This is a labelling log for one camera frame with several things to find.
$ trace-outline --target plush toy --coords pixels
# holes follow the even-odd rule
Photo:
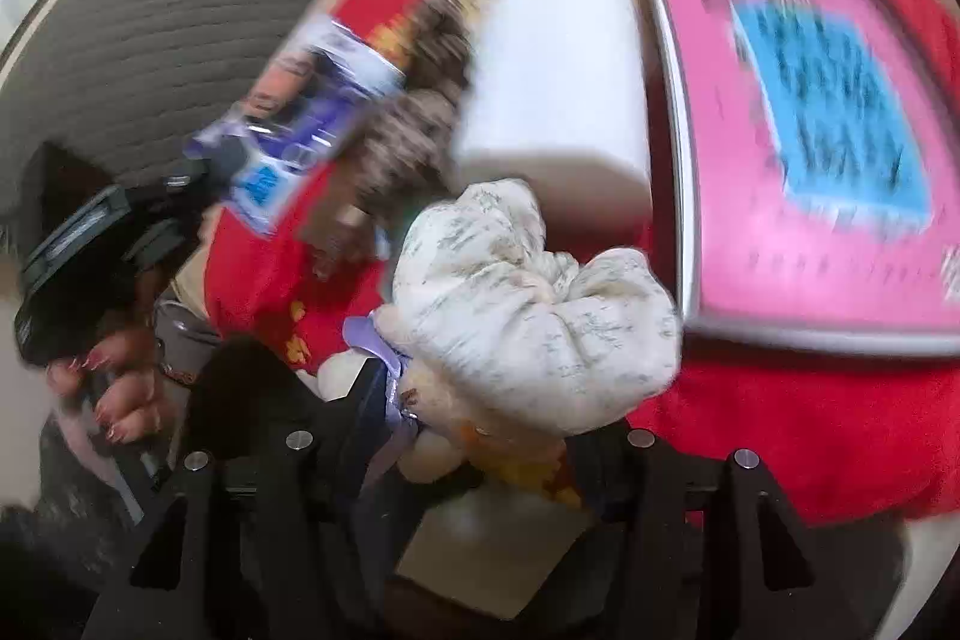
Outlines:
[[[618,420],[676,374],[677,316],[643,254],[616,248],[581,268],[544,239],[518,180],[471,186],[411,226],[394,303],[373,313],[411,357],[398,392],[425,430],[398,465],[408,479],[464,458],[556,462],[564,437]],[[304,381],[336,398],[364,357],[330,357]]]

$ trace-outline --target fingernail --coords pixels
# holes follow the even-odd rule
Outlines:
[[[107,357],[99,350],[91,350],[83,360],[83,368],[89,370],[99,369],[107,362]]]

